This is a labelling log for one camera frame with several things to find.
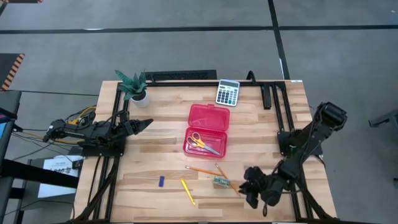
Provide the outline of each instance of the concrete floor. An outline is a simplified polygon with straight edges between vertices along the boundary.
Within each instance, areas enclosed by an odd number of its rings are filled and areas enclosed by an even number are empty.
[[[280,26],[398,24],[393,0],[278,0]],[[9,4],[6,29],[84,29],[177,26],[271,26],[265,0],[45,0]],[[368,119],[398,108],[398,30],[281,31],[291,79],[304,81],[310,104],[332,101],[348,112],[345,128],[325,141],[326,172],[342,220],[396,223],[397,140],[390,124]],[[11,88],[98,94],[102,80],[127,72],[217,69],[218,78],[281,79],[272,31],[133,34],[0,35],[2,53],[25,53]],[[24,93],[18,125],[45,128],[54,119],[96,103],[95,96]],[[7,158],[36,150],[12,138]],[[43,151],[36,157],[55,153]],[[63,222],[70,207],[26,213],[24,223]],[[5,223],[12,222],[7,216]]]

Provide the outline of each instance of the white pot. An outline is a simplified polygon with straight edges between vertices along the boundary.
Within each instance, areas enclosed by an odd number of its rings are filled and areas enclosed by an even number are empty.
[[[133,98],[131,98],[131,101],[133,101],[136,104],[136,106],[139,108],[144,108],[144,107],[148,106],[149,102],[150,102],[148,92],[145,90],[144,99],[137,101],[137,100],[134,100]]]

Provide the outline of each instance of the green plant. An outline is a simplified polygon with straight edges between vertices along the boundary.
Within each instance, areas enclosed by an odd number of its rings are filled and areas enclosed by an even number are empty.
[[[129,100],[134,96],[140,96],[147,89],[145,72],[141,72],[139,77],[134,74],[134,78],[129,78],[123,72],[115,70],[118,77],[123,81],[119,89],[126,93],[124,100]]]

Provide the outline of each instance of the white paper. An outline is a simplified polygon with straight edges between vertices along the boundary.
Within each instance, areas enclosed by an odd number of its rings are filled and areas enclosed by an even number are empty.
[[[83,159],[81,156],[68,156],[71,161]],[[72,169],[72,162],[65,156],[55,156],[54,159],[44,160],[43,169],[54,170],[74,177],[78,176],[78,169]],[[40,184],[38,198],[53,197],[66,194],[74,194],[76,189],[70,187],[60,187],[49,184]]]

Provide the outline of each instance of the pencil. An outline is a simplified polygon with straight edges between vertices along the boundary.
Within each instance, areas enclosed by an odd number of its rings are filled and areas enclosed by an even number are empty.
[[[216,164],[216,166],[217,166],[217,169],[220,171],[220,173],[222,173],[222,175],[224,176],[224,178],[225,178],[226,180],[229,180],[228,177],[225,175],[224,171],[218,166],[218,164]],[[231,181],[229,181],[229,186],[235,191],[235,193],[236,193],[239,197],[241,197],[241,194],[239,194],[239,192],[232,186],[232,182],[231,182]]]
[[[182,183],[182,185],[184,186],[185,191],[187,192],[187,194],[188,194],[188,196],[189,196],[189,199],[191,199],[192,204],[195,205],[195,201],[194,201],[193,198],[192,198],[191,192],[189,192],[189,189],[188,189],[188,187],[187,187],[187,184],[185,183],[185,180],[182,179],[182,178],[181,178],[181,183]]]
[[[222,176],[222,174],[219,174],[219,173],[216,173],[216,172],[213,172],[213,171],[209,171],[209,170],[203,170],[203,169],[199,169],[199,168],[195,168],[195,167],[189,167],[189,166],[185,166],[185,168],[191,169],[191,170],[196,170],[196,171],[199,171],[199,172],[205,172],[207,174],[213,174],[213,175]]]

